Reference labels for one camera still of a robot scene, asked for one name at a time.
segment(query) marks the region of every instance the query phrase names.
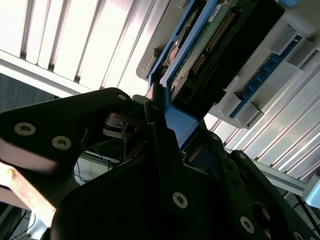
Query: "screw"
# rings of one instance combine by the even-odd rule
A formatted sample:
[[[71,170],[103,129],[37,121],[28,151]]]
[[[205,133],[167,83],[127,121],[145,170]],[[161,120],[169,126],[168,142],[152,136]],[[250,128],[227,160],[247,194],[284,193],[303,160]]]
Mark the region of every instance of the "screw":
[[[174,203],[181,209],[185,209],[188,207],[188,200],[185,195],[183,195],[181,192],[175,192],[172,195]]]
[[[304,238],[296,231],[293,232],[293,235],[296,240],[304,240]]]
[[[36,132],[36,127],[28,122],[20,122],[14,126],[14,131],[22,136],[30,136]]]
[[[240,217],[240,223],[242,227],[250,234],[255,232],[255,227],[252,222],[245,216]]]
[[[212,133],[212,137],[213,137],[214,140],[219,140],[218,136],[215,135],[214,133]]]
[[[121,100],[126,100],[127,97],[125,95],[122,95],[120,93],[118,93],[118,98],[120,98]]]
[[[240,158],[242,158],[243,160],[246,160],[246,156],[245,156],[242,152],[239,152],[239,156],[240,156]]]
[[[52,146],[58,150],[68,150],[71,147],[71,140],[66,136],[56,136],[52,139]]]

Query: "wire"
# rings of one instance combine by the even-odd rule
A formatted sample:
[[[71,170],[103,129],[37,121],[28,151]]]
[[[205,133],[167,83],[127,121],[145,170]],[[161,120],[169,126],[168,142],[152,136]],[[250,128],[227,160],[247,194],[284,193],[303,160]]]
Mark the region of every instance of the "wire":
[[[100,156],[100,158],[104,161],[104,162],[107,162],[108,164],[114,164],[114,162],[108,160],[108,159],[105,159],[101,154],[100,152],[94,147],[93,150]]]
[[[306,216],[309,218],[310,222],[314,226],[314,229],[316,232],[320,235],[320,228],[317,225],[315,219],[312,217],[311,213],[309,212],[308,208],[306,207],[305,203],[302,201],[301,197],[298,195],[295,195],[295,198],[298,200],[298,202],[301,204],[302,209],[304,210]]]
[[[76,162],[76,166],[78,167],[78,173],[79,173],[79,175],[77,175],[77,174],[74,174],[74,175],[77,176],[77,177],[80,179],[80,181],[82,181],[82,182],[84,182],[84,183],[87,183],[88,180],[87,180],[87,179],[84,179],[84,178],[80,175],[80,167],[79,167],[78,161]]]
[[[31,224],[31,226],[28,227],[28,228],[27,228],[26,230],[24,230],[23,232],[21,232],[20,234],[18,234],[17,236],[13,236],[13,235],[12,235],[13,239],[21,240],[21,239],[19,239],[18,237],[21,236],[22,234],[26,233],[29,229],[31,229],[31,228],[35,225],[35,223],[36,223],[36,214],[34,214],[34,220],[33,220],[33,223]]]
[[[88,182],[88,180],[87,180],[87,179],[84,179],[82,176],[79,176],[79,175],[77,175],[77,174],[74,174],[74,175],[77,176],[77,177],[80,179],[81,182],[84,182],[84,183],[87,183],[87,182]]]

